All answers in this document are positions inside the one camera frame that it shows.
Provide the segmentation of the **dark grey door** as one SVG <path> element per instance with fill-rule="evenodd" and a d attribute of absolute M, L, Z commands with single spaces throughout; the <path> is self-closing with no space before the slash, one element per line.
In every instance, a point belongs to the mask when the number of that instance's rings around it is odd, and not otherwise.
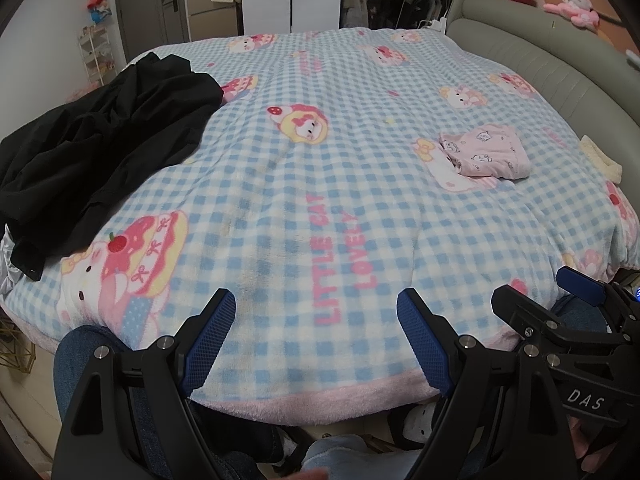
<path fill-rule="evenodd" d="M 115 0 L 127 62 L 137 55 L 189 40 L 184 0 Z"/>

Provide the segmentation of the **pink plush toy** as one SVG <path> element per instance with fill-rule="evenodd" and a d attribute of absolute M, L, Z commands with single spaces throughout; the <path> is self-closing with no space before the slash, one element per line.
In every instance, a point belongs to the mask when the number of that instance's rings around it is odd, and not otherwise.
<path fill-rule="evenodd" d="M 600 16 L 593 10 L 590 0 L 562 0 L 559 3 L 545 3 L 544 12 L 562 16 L 578 28 L 596 32 L 600 25 Z"/>

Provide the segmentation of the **red blue doll toy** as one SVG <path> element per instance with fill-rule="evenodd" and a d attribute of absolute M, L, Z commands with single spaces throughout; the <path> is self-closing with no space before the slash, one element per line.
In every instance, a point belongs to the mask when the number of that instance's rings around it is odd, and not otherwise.
<path fill-rule="evenodd" d="M 87 10 L 91 21 L 99 25 L 112 15 L 111 6 L 107 0 L 88 0 Z"/>

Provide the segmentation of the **cardboard boxes stack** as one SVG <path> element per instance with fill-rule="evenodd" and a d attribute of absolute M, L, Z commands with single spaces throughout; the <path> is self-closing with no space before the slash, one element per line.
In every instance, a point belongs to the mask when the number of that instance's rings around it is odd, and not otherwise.
<path fill-rule="evenodd" d="M 234 1 L 186 0 L 191 41 L 236 36 L 239 5 Z"/>

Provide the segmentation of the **blue checkered cartoon blanket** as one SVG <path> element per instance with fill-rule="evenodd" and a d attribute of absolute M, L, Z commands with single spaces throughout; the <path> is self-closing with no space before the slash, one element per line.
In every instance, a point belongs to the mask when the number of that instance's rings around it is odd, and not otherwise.
<path fill-rule="evenodd" d="M 276 424 L 327 424 L 434 394 L 396 315 L 414 288 L 462 334 L 509 349 L 491 310 L 511 285 L 544 307 L 571 266 L 639 265 L 628 196 L 561 115 L 506 66 L 438 32 L 364 28 L 172 44 L 229 102 L 198 149 L 142 184 L 81 254 L 19 281 L 4 310 L 54 350 L 108 327 L 139 349 L 218 288 L 236 315 L 193 399 Z M 442 133 L 515 129 L 511 181 L 458 173 Z"/>

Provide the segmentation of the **black garment pile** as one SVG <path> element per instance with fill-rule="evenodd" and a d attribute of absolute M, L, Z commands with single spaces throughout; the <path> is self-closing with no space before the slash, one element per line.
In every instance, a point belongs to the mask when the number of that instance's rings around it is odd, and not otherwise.
<path fill-rule="evenodd" d="M 1 142 L 1 232 L 12 266 L 87 248 L 113 209 L 200 145 L 224 92 L 185 58 L 149 53 L 112 82 L 32 120 Z"/>

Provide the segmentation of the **cream folded cloth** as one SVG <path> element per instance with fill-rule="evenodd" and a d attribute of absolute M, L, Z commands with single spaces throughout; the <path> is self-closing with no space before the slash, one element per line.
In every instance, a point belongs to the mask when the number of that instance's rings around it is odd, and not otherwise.
<path fill-rule="evenodd" d="M 583 136 L 579 140 L 580 150 L 589 158 L 596 169 L 608 180 L 620 185 L 623 180 L 623 167 L 611 157 L 608 157 L 589 136 Z"/>

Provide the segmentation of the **folded pink patterned clothing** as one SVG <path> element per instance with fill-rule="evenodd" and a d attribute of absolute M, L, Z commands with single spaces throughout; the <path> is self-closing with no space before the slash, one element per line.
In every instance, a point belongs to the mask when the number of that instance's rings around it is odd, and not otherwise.
<path fill-rule="evenodd" d="M 518 134 L 509 126 L 489 124 L 462 134 L 442 133 L 439 143 L 465 177 L 517 181 L 532 171 Z"/>

